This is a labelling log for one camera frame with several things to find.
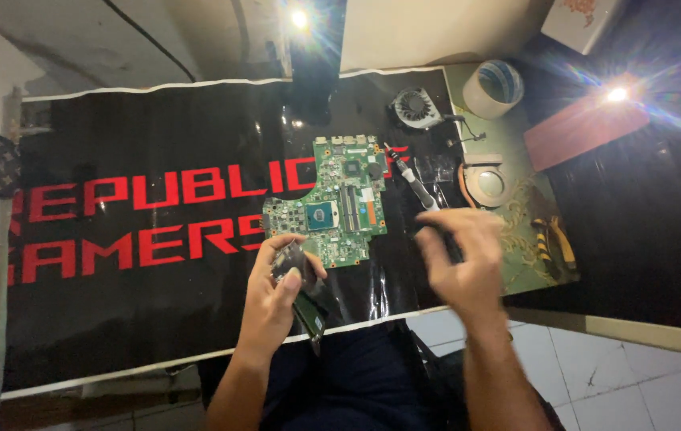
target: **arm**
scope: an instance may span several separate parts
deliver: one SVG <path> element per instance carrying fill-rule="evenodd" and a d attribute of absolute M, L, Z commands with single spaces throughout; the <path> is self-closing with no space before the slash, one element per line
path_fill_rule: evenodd
<path fill-rule="evenodd" d="M 553 429 L 508 340 L 500 305 L 502 221 L 478 210 L 424 212 L 419 220 L 450 231 L 463 252 L 464 262 L 453 265 L 435 230 L 424 228 L 416 236 L 431 287 L 468 335 L 463 377 L 471 429 Z"/>
<path fill-rule="evenodd" d="M 275 285 L 271 263 L 277 250 L 293 239 L 303 242 L 305 237 L 284 234 L 261 244 L 248 280 L 240 339 L 207 409 L 208 429 L 229 431 L 259 427 L 271 357 L 290 332 L 292 303 L 301 289 L 301 273 L 296 268 Z M 309 253 L 306 257 L 317 275 L 326 278 L 321 260 Z"/>

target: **green circuit board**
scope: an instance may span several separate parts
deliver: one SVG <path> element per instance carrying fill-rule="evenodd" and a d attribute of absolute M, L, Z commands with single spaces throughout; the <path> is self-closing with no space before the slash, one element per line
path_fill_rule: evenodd
<path fill-rule="evenodd" d="M 307 236 L 303 249 L 325 268 L 359 265 L 370 258 L 368 242 L 386 233 L 380 192 L 388 172 L 384 148 L 374 136 L 314 139 L 317 181 L 299 200 L 267 198 L 263 205 L 266 238 L 295 232 Z"/>

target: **person's right hand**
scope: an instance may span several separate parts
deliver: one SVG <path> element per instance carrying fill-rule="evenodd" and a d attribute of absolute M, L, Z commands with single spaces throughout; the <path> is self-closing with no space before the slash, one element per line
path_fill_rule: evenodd
<path fill-rule="evenodd" d="M 450 231 L 463 252 L 463 263 L 453 265 L 436 230 L 425 227 L 415 236 L 436 294 L 455 310 L 469 331 L 485 322 L 505 321 L 499 301 L 503 220 L 472 209 L 421 212 L 417 219 Z"/>

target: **screwdriver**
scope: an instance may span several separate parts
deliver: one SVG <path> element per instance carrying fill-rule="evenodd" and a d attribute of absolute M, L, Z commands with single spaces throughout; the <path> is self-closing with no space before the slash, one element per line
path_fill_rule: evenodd
<path fill-rule="evenodd" d="M 431 195 L 426 191 L 426 188 L 423 187 L 423 183 L 415 178 L 415 174 L 412 173 L 412 170 L 407 166 L 407 164 L 400 159 L 399 154 L 397 154 L 396 151 L 392 150 L 391 147 L 385 142 L 384 145 L 388 150 L 389 157 L 393 159 L 393 161 L 396 163 L 396 167 L 398 167 L 399 171 L 402 172 L 404 179 L 410 183 L 412 191 L 418 195 L 418 199 L 423 205 L 423 208 L 425 208 L 427 211 L 438 211 L 439 205 L 436 204 L 436 200 L 433 199 L 433 197 L 431 197 Z"/>

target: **hand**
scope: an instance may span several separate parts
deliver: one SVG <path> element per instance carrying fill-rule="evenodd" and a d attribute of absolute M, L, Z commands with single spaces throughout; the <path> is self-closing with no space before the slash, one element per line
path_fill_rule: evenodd
<path fill-rule="evenodd" d="M 471 209 L 421 212 L 417 219 L 450 231 L 463 251 L 464 262 L 453 265 L 436 230 L 425 227 L 415 236 L 436 294 L 455 310 L 469 331 L 496 323 L 498 318 L 505 322 L 499 300 L 503 220 Z"/>
<path fill-rule="evenodd" d="M 240 340 L 237 341 L 235 354 L 240 358 L 244 355 L 254 364 L 269 365 L 293 324 L 292 304 L 301 289 L 301 273 L 297 268 L 290 269 L 278 285 L 271 277 L 271 263 L 277 250 L 292 240 L 302 243 L 306 237 L 287 233 L 263 241 L 250 273 Z M 327 272 L 322 260 L 311 253 L 306 253 L 306 258 L 317 275 L 325 279 Z"/>

